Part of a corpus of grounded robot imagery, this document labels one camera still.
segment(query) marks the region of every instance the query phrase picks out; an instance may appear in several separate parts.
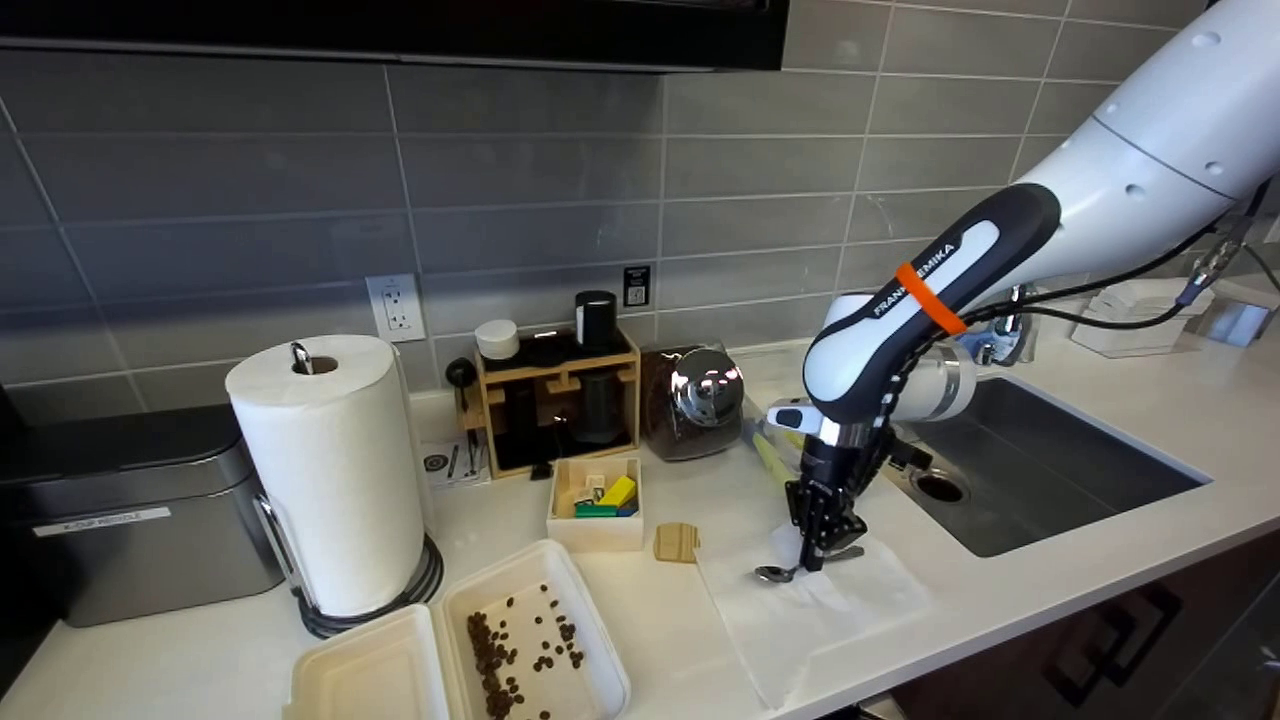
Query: yellow sponge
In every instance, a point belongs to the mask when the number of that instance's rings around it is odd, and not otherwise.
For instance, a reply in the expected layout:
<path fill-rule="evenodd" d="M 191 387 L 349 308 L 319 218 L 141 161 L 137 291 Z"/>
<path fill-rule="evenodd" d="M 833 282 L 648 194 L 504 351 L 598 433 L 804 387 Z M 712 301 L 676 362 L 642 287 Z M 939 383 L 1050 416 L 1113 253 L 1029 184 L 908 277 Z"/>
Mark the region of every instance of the yellow sponge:
<path fill-rule="evenodd" d="M 631 503 L 631 496 L 638 496 L 638 480 L 631 480 L 631 475 L 618 475 L 618 480 L 600 492 L 598 503 L 624 508 L 624 503 Z"/>

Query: white plate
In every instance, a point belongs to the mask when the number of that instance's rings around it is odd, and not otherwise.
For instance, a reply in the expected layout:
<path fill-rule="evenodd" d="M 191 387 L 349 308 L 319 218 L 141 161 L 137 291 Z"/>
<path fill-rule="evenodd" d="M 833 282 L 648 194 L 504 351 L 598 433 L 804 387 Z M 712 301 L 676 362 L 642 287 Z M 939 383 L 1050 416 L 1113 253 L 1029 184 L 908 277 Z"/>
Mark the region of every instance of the white plate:
<path fill-rule="evenodd" d="M 308 649 L 291 669 L 291 720 L 447 720 L 433 613 L 401 608 Z"/>
<path fill-rule="evenodd" d="M 493 672 L 519 695 L 514 720 L 619 716 L 631 704 L 631 682 L 566 544 L 535 540 L 443 602 L 438 619 L 457 716 L 490 716 L 467 636 L 478 613 L 517 651 Z"/>
<path fill-rule="evenodd" d="M 610 627 L 557 540 L 486 568 L 438 613 L 401 608 L 315 645 L 291 669 L 287 720 L 480 720 L 493 716 L 467 619 L 486 615 L 504 661 L 490 672 L 509 720 L 598 720 L 631 704 Z"/>

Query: stainless steel sink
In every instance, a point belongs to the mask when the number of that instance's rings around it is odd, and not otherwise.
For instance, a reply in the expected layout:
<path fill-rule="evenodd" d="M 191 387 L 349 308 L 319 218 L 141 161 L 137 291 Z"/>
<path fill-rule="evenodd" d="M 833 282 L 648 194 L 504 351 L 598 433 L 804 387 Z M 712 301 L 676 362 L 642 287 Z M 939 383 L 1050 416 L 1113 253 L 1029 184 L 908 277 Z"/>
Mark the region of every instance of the stainless steel sink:
<path fill-rule="evenodd" d="M 902 439 L 931 466 L 917 456 L 894 480 L 972 557 L 1210 483 L 1010 380 L 984 380 L 955 419 L 905 424 Z"/>

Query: electrical outlet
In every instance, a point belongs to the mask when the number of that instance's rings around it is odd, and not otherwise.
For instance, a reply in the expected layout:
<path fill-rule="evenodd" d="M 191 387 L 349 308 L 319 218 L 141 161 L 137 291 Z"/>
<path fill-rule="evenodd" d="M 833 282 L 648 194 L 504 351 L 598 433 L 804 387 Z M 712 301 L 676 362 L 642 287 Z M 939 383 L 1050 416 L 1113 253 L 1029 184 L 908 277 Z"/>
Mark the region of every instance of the electrical outlet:
<path fill-rule="evenodd" d="M 648 308 L 653 287 L 648 287 L 648 266 L 627 266 L 624 268 L 624 308 Z"/>
<path fill-rule="evenodd" d="M 426 306 L 411 277 L 363 277 L 372 325 L 386 339 L 426 339 Z"/>

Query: faucet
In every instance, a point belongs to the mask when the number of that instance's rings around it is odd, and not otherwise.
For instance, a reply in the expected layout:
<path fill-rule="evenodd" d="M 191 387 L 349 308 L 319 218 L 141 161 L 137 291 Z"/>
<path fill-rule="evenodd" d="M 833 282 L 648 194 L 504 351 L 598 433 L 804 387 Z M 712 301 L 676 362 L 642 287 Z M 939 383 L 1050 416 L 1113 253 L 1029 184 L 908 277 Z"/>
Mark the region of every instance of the faucet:
<path fill-rule="evenodd" d="M 1020 313 L 994 315 L 984 330 L 972 330 L 968 335 L 960 335 L 960 344 L 978 365 L 1010 369 L 1018 362 L 1038 362 L 1032 315 L 1020 315 Z"/>

